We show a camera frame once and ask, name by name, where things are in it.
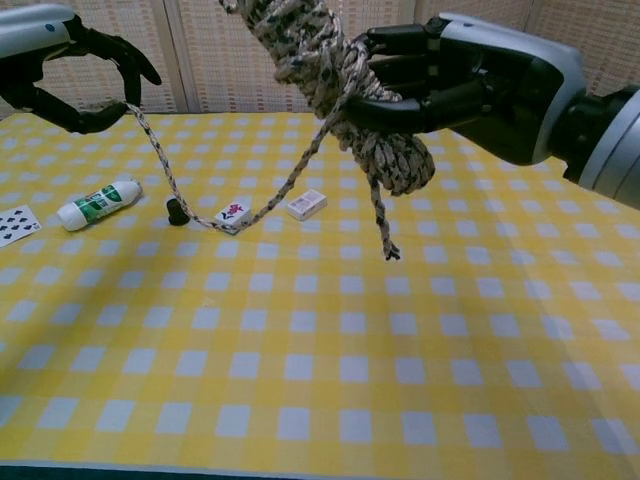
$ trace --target green label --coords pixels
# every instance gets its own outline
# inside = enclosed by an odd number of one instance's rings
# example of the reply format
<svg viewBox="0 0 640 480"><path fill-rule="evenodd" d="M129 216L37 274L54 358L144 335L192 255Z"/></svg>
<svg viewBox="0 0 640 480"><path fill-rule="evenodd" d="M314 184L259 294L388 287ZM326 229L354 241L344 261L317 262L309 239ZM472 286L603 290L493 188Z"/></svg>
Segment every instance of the green label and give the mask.
<svg viewBox="0 0 640 480"><path fill-rule="evenodd" d="M119 206L117 204L120 202L122 202L122 197L118 191L112 185L108 185L99 192L87 195L73 203L80 209L87 222L93 223L116 210Z"/></svg>

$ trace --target beige background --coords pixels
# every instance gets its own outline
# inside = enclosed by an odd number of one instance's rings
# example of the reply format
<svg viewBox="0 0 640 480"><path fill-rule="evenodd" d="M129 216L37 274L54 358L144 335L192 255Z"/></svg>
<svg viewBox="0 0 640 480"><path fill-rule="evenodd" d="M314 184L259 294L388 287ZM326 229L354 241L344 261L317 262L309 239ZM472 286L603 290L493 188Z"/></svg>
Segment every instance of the beige background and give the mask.
<svg viewBox="0 0 640 480"><path fill-rule="evenodd" d="M426 22L463 13L573 45L584 55L591 89L606 94L640 83L637 0L328 0L349 36L371 26ZM37 3L0 0L0 8ZM216 0L61 0L85 25L118 34L142 50L164 84L143 85L152 112L305 111L293 87L276 84L273 64L240 20ZM122 97L115 67L92 57L47 62L41 85L89 109ZM0 103L0 116L12 109Z"/></svg>

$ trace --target coiled rope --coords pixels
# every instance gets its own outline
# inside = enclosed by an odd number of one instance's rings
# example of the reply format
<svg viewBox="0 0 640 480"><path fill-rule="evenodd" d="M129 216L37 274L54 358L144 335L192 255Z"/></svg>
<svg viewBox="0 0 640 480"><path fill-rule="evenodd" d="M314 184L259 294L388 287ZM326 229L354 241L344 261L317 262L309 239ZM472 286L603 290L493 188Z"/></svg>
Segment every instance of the coiled rope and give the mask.
<svg viewBox="0 0 640 480"><path fill-rule="evenodd" d="M369 68L366 46L345 39L340 19L322 0L219 2L228 14L240 14L250 32L268 50L276 66L275 79L279 83L297 85L316 116L325 122L277 194L250 220L232 228L202 219L191 210L176 186L169 161L143 113L129 105L156 150L171 190L184 211L205 227L230 233L258 223L293 189L324 137L332 133L339 140L342 151L351 149L367 175L386 259L399 259L400 251L391 241L380 184L392 196L410 194L431 180L435 166L427 147L416 136L373 132L358 128L344 118L342 110L353 96L401 100L400 95L382 87Z"/></svg>

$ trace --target robotic hand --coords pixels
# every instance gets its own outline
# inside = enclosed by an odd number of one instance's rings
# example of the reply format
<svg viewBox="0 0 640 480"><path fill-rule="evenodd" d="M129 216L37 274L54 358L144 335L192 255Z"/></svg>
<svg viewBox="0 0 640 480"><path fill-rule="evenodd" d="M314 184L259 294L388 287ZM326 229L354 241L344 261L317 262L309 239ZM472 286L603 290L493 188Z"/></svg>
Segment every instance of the robotic hand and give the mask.
<svg viewBox="0 0 640 480"><path fill-rule="evenodd" d="M87 29L64 5L39 4L0 12L0 96L12 107L31 112L69 132L88 134L111 127L127 106L113 103L95 113L80 113L34 86L45 61L93 54L112 60L124 81L127 102L140 105L140 76L154 85L162 80L140 50L126 40Z"/></svg>
<svg viewBox="0 0 640 480"><path fill-rule="evenodd" d="M476 18L373 28L360 37L399 103L352 99L346 116L383 132L451 128L497 157L533 165L550 156L564 177L640 209L640 86L586 94L580 53Z"/></svg>

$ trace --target table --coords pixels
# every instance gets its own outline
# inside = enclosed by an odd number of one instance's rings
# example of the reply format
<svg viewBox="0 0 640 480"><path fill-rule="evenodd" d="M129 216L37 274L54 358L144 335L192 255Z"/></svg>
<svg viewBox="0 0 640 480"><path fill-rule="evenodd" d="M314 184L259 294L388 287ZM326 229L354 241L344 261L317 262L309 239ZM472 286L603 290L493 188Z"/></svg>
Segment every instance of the table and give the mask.
<svg viewBox="0 0 640 480"><path fill-rule="evenodd" d="M152 115L180 188L212 217L261 207L319 123ZM37 234L0 250L0 460L412 479L640 476L640 214L425 135L433 182L387 199L328 139L284 205L232 237L171 227L127 116L70 135L0 123L0 206ZM65 202L116 179L145 196L69 233Z"/></svg>

